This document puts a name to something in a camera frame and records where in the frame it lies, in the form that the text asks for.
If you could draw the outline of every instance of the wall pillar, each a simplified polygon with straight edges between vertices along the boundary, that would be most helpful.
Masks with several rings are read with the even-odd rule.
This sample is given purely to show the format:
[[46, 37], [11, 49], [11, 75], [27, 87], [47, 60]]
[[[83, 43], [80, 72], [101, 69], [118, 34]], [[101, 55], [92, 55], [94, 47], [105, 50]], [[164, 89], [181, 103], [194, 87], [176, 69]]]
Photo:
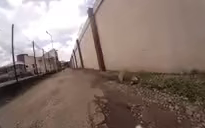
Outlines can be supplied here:
[[76, 59], [76, 53], [75, 53], [74, 50], [73, 50], [73, 56], [74, 56], [74, 60], [75, 60], [75, 66], [76, 66], [76, 68], [78, 68], [77, 59]]
[[98, 61], [99, 69], [101, 71], [106, 71], [106, 67], [104, 64], [103, 51], [101, 49], [100, 38], [99, 38], [99, 34], [98, 34], [95, 16], [93, 13], [93, 8], [88, 9], [88, 17], [90, 18], [90, 25], [92, 28], [94, 46], [95, 46], [95, 50], [96, 50], [96, 54], [97, 54], [97, 61]]
[[77, 44], [77, 48], [78, 48], [78, 51], [79, 51], [79, 58], [80, 58], [81, 66], [82, 66], [82, 68], [84, 68], [82, 51], [80, 49], [79, 40], [76, 40], [76, 44]]

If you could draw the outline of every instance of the pole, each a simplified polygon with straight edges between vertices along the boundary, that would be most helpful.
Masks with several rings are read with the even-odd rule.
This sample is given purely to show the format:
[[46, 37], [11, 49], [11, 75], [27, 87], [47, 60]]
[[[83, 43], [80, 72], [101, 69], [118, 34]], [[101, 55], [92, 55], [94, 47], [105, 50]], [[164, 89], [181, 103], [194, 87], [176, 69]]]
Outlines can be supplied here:
[[47, 66], [46, 66], [46, 61], [45, 61], [45, 56], [44, 56], [44, 49], [42, 49], [42, 51], [43, 51], [44, 68], [45, 68], [45, 71], [48, 72]]
[[38, 75], [37, 61], [36, 61], [35, 48], [34, 48], [34, 41], [32, 43], [33, 43], [33, 52], [34, 52], [34, 73], [36, 72], [36, 74]]
[[14, 43], [13, 43], [13, 37], [14, 36], [14, 24], [12, 24], [12, 58], [13, 58], [13, 68], [14, 68], [14, 75], [16, 82], [18, 82], [17, 73], [16, 73], [16, 63], [15, 63], [15, 57], [14, 57]]
[[52, 35], [48, 31], [46, 31], [46, 33], [51, 37], [51, 45], [52, 45], [52, 49], [53, 49], [54, 47], [53, 47]]
[[50, 62], [49, 52], [48, 52], [48, 62], [49, 62], [49, 65], [50, 65], [50, 71], [51, 71], [51, 62]]

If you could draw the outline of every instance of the road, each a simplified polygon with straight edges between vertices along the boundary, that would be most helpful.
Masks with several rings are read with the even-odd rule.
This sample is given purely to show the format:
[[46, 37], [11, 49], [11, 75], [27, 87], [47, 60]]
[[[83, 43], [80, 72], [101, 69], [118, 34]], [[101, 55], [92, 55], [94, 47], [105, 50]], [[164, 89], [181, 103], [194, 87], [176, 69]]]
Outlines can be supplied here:
[[1, 127], [89, 128], [90, 104], [103, 95], [91, 87], [93, 79], [72, 70], [51, 76], [0, 108]]
[[177, 123], [175, 112], [147, 103], [151, 101], [147, 93], [144, 96], [115, 79], [92, 70], [67, 69], [54, 74], [1, 106], [0, 126], [136, 128], [140, 124], [143, 128], [190, 128]]

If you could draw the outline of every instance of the debris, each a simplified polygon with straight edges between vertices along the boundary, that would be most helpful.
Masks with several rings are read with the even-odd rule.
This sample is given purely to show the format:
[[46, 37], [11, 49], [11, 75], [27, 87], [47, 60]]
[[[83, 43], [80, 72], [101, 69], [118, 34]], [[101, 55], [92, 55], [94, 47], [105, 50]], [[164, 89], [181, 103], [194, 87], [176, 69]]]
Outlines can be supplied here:
[[118, 74], [118, 80], [119, 80], [120, 83], [123, 83], [123, 82], [124, 82], [125, 74], [126, 74], [125, 71], [121, 71], [121, 72]]
[[101, 122], [103, 122], [104, 120], [105, 120], [105, 117], [104, 117], [104, 114], [102, 113], [95, 113], [93, 115], [93, 122], [96, 125], [101, 124]]
[[138, 84], [138, 83], [139, 83], [139, 78], [137, 76], [133, 76], [130, 84], [134, 85], [134, 84]]

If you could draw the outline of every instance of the unpaved road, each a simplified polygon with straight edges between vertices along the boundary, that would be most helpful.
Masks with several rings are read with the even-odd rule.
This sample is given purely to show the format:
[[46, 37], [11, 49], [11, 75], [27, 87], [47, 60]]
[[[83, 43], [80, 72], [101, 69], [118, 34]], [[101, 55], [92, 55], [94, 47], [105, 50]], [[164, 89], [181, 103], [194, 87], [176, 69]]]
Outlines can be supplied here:
[[[141, 121], [143, 128], [178, 128], [173, 112], [146, 105], [127, 86], [102, 76], [71, 69], [52, 75], [0, 107], [1, 128], [135, 128]], [[134, 104], [145, 107], [142, 120], [134, 118]]]
[[72, 70], [51, 76], [0, 108], [1, 127], [89, 128], [89, 104], [103, 95], [91, 88], [93, 79]]

